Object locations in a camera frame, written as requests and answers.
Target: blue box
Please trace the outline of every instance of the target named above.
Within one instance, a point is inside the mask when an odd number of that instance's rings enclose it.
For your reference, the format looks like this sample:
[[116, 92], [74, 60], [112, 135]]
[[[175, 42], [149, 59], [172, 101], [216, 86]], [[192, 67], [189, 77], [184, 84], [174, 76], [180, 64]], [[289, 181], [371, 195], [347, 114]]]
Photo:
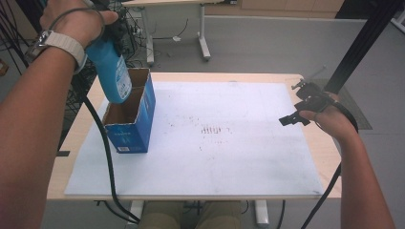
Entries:
[[110, 103], [103, 117], [107, 136], [121, 154], [147, 153], [156, 98], [149, 69], [129, 69], [132, 91]]

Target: wooden table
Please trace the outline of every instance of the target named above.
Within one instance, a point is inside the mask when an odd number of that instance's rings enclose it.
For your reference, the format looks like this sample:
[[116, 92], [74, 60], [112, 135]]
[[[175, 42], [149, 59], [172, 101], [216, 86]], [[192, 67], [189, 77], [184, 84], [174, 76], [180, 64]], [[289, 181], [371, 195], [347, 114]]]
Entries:
[[[295, 91], [290, 89], [291, 85], [295, 85], [301, 78], [298, 74], [271, 74], [271, 73], [152, 73], [153, 81], [190, 81], [190, 82], [267, 82], [267, 83], [284, 83], [288, 87], [291, 101], [296, 103], [299, 99], [294, 94]], [[92, 89], [88, 94], [90, 100], [97, 109], [102, 100], [104, 93], [100, 88], [98, 80], [95, 81]], [[75, 165], [75, 159], [82, 145], [84, 138], [89, 132], [93, 119], [87, 108], [83, 106], [75, 122], [69, 131], [64, 144], [61, 147], [62, 151], [70, 151], [68, 156], [58, 156], [53, 167], [48, 199], [111, 199], [109, 196], [66, 196], [65, 188], [69, 182], [69, 178]], [[309, 149], [319, 173], [319, 177], [326, 188], [330, 179], [340, 162], [340, 155], [330, 136], [322, 132], [316, 125], [308, 125], [303, 128], [303, 133], [308, 142]], [[341, 197], [341, 182], [336, 183], [330, 198]]]
[[126, 8], [138, 8], [142, 16], [143, 30], [146, 36], [146, 59], [149, 66], [152, 66], [155, 62], [154, 49], [153, 49], [153, 38], [148, 30], [148, 17], [147, 9], [148, 7], [159, 7], [159, 6], [172, 6], [172, 5], [200, 5], [200, 31], [198, 32], [200, 45], [202, 48], [202, 55], [205, 60], [211, 58], [208, 46], [205, 41], [205, 7], [204, 4], [208, 3], [218, 3], [223, 0], [136, 0], [123, 2], [122, 6]]

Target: wristwatch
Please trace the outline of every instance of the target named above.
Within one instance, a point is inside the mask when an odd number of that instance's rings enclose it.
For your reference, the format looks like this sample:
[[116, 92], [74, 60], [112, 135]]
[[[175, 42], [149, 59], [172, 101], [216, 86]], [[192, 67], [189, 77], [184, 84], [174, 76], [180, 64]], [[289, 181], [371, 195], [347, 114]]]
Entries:
[[38, 40], [31, 45], [25, 53], [25, 58], [29, 63], [32, 63], [44, 50], [50, 46], [58, 47], [65, 52], [70, 53], [76, 61], [74, 73], [79, 73], [86, 63], [87, 54], [83, 47], [68, 35], [57, 33], [54, 31], [43, 31]]

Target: hand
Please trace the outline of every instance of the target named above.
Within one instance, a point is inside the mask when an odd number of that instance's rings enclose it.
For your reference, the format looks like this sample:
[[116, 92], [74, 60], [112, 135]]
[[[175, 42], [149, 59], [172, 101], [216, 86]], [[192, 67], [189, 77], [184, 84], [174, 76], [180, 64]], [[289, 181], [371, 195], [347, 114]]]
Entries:
[[[338, 100], [336, 94], [330, 94], [330, 97]], [[299, 115], [305, 119], [316, 121], [327, 134], [339, 142], [350, 140], [352, 135], [357, 135], [352, 124], [336, 107], [329, 106], [322, 113], [301, 111]]]
[[[67, 10], [88, 8], [81, 0], [48, 0], [47, 7], [40, 19], [42, 29], [47, 30], [54, 19]], [[114, 11], [101, 11], [106, 25], [118, 19]], [[78, 41], [83, 48], [96, 39], [101, 33], [102, 20], [94, 10], [79, 10], [61, 17], [53, 27], [53, 31], [68, 35]]]

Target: blue bottle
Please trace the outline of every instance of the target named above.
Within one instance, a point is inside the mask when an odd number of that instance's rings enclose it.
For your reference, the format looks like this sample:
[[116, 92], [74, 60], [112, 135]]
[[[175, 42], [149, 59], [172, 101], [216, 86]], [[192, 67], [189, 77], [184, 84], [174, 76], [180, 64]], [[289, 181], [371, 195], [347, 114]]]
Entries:
[[98, 39], [86, 53], [96, 66], [98, 79], [107, 99], [122, 103], [132, 90], [131, 78], [124, 58], [114, 48], [112, 40]]

